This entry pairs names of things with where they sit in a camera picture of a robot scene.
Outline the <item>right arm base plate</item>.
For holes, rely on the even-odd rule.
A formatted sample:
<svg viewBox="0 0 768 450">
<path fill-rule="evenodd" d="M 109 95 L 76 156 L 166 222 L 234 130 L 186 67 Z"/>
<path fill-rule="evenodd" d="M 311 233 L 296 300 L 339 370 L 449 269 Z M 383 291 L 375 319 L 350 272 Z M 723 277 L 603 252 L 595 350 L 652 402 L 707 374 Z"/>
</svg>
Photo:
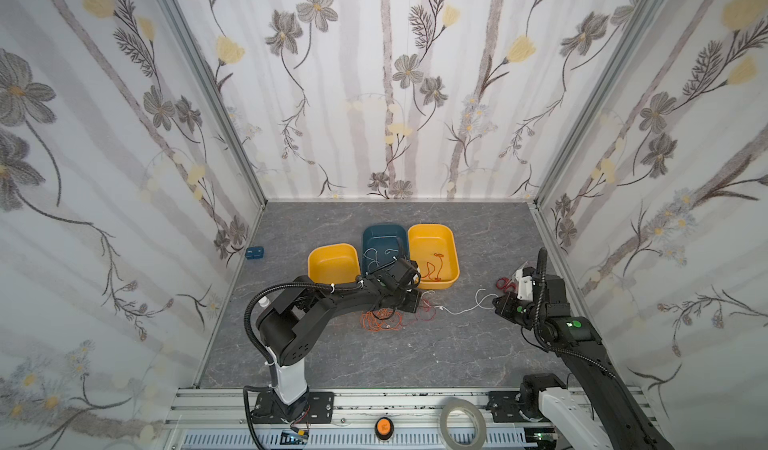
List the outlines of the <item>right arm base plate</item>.
<svg viewBox="0 0 768 450">
<path fill-rule="evenodd" d="M 542 411 L 546 397 L 553 400 L 555 397 L 571 397 L 571 393 L 559 387 L 491 391 L 485 409 L 490 412 L 494 423 L 548 422 L 549 419 Z"/>
</svg>

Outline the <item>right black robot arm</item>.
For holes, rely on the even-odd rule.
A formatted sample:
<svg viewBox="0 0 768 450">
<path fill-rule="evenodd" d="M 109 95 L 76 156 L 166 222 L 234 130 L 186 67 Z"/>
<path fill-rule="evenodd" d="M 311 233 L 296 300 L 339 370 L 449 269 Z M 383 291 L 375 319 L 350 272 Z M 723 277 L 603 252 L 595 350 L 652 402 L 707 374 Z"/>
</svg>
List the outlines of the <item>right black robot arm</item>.
<svg viewBox="0 0 768 450">
<path fill-rule="evenodd" d="M 542 248 L 535 266 L 516 272 L 515 289 L 494 300 L 494 313 L 531 332 L 535 347 L 559 357 L 591 409 L 580 408 L 556 375 L 534 374 L 519 388 L 521 415 L 548 420 L 574 449 L 670 449 L 620 378 L 596 328 L 572 314 L 565 283 L 548 272 L 547 264 Z"/>
</svg>

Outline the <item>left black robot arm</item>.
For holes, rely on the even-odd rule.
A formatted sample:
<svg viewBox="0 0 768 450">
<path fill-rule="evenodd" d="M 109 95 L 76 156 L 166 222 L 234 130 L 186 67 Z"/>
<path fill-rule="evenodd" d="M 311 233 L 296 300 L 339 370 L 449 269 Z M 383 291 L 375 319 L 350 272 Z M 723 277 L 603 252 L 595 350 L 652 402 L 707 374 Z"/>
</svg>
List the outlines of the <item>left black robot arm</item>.
<svg viewBox="0 0 768 450">
<path fill-rule="evenodd" d="M 309 426 L 331 422 L 334 394 L 310 391 L 305 375 L 305 358 L 331 320 L 356 312 L 415 313 L 422 300 L 420 281 L 417 263 L 397 256 L 353 282 L 322 284 L 301 276 L 251 299 L 244 311 L 245 333 L 270 374 L 267 390 L 243 387 L 246 423 L 256 448 L 265 447 L 257 425 L 287 424 L 305 439 Z"/>
</svg>

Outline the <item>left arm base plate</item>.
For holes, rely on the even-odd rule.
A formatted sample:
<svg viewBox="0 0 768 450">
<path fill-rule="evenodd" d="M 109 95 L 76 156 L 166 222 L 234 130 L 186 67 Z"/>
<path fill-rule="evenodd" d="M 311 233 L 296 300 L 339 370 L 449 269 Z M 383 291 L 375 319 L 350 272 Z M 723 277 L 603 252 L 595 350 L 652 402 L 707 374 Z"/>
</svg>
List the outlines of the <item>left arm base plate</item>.
<svg viewBox="0 0 768 450">
<path fill-rule="evenodd" d="M 254 424 L 330 424 L 334 410 L 333 392 L 309 391 L 292 404 L 285 404 L 270 390 L 260 392 L 249 411 Z"/>
</svg>

